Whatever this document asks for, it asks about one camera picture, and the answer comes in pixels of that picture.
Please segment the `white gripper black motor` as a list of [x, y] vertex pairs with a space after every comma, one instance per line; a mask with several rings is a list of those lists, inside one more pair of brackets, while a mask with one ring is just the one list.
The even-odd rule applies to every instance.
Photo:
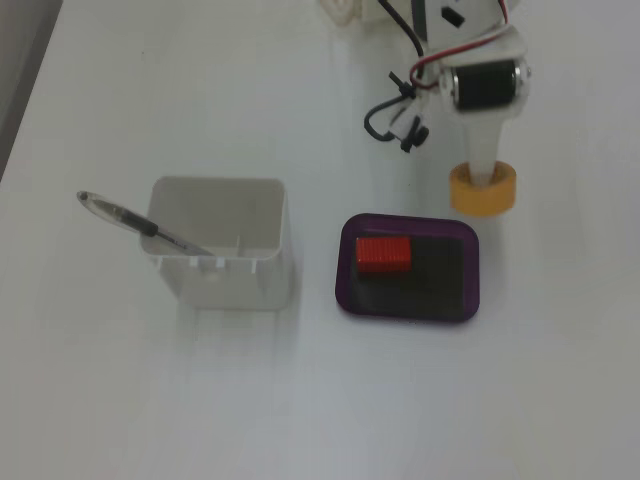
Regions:
[[[509, 26], [496, 39], [439, 62], [443, 104], [458, 116], [515, 115], [530, 90], [527, 46]], [[473, 117], [463, 123], [471, 182], [488, 186], [494, 176], [503, 121]]]

